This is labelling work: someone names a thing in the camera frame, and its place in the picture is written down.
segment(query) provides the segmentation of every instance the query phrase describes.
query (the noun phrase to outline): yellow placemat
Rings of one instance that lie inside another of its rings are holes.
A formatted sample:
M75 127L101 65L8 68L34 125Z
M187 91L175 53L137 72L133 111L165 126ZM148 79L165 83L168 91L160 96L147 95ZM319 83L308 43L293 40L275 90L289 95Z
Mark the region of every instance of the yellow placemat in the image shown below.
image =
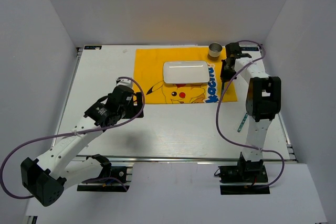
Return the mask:
M222 59L217 61L207 57L207 47L138 49L135 55L134 78L145 92L146 104L180 104L218 102L221 97L220 80ZM166 61L204 60L208 63L210 82L205 84L165 84L163 64ZM230 85L223 102L235 102L237 95L234 85Z

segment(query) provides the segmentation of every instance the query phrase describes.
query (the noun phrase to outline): white plate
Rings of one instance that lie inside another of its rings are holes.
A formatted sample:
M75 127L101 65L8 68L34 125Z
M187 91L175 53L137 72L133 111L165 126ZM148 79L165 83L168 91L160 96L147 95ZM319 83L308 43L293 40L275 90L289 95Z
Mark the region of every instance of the white plate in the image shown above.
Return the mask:
M202 60L165 62L163 80L167 84L208 83L208 64Z

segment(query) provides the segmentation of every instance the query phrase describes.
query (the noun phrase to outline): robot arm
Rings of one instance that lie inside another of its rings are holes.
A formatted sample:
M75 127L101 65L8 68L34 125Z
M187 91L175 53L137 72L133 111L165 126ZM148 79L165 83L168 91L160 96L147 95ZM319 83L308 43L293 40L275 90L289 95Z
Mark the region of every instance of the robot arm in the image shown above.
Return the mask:
M227 58L223 60L220 73L222 82L228 82L236 72L251 63L252 57L243 54L239 43L225 46ZM249 128L245 145L257 147L258 150L244 147L238 161L238 172L242 180L255 178L263 169L262 148L267 130L281 108L281 80L271 77L259 69L255 63L245 68L240 74L248 83L246 113Z
M72 159L88 144L100 136L106 126L115 125L120 119L135 116L142 107L142 95L137 93L133 104L131 82L120 80L112 93L99 99L85 113L72 131L75 135L63 137L58 143L34 161L26 158L21 163L22 182L25 188L43 206L54 203L62 192L89 178L109 176L111 163L99 154L75 166Z

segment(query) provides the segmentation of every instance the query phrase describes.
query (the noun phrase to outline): small tin can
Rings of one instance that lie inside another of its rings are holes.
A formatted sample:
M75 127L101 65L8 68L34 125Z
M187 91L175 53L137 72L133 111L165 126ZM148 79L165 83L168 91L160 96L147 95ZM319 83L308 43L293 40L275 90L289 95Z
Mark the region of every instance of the small tin can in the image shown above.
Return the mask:
M211 43L208 50L208 59L212 61L218 60L222 50L223 47L219 43Z

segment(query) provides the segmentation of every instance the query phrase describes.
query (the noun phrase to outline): gray wall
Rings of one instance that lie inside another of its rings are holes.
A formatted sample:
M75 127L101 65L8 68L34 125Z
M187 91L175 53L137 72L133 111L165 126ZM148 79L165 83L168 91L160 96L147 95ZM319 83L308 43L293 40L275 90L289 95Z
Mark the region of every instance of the gray wall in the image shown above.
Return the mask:
M286 0L51 0L76 46L264 40Z
M330 223L336 223L335 0L287 0L266 39L267 69L282 78L282 112Z
M54 132L76 49L49 0L0 0L0 52L2 162L20 143ZM10 159L4 175L12 192L28 195L19 165L48 145L33 144ZM0 189L0 222L21 223L26 203Z

